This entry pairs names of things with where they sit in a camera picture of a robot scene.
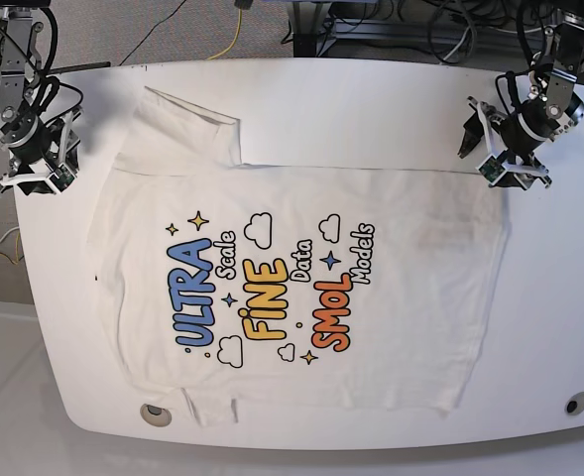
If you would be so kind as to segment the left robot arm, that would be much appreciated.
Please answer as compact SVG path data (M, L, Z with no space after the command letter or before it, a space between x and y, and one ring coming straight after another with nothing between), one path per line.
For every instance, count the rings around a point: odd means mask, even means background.
M584 1L550 1L559 21L542 23L541 46L533 52L526 38L525 16L538 12L539 1L522 1L516 14L516 33L527 69L498 75L504 81L509 101L504 109L470 96L473 114L464 123L458 156L470 155L486 145L485 159L476 167L490 188L518 187L528 190L539 180L549 187L552 180L535 150L572 131L584 116L584 102L574 92L584 72Z

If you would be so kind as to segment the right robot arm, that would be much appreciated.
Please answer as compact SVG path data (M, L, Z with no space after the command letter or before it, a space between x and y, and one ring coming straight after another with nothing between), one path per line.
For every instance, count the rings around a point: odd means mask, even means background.
M45 121L42 115L62 88L78 88L52 74L58 23L49 1L0 1L0 148L9 152L0 194L60 194L76 179L79 137L72 130L82 112L76 103Z

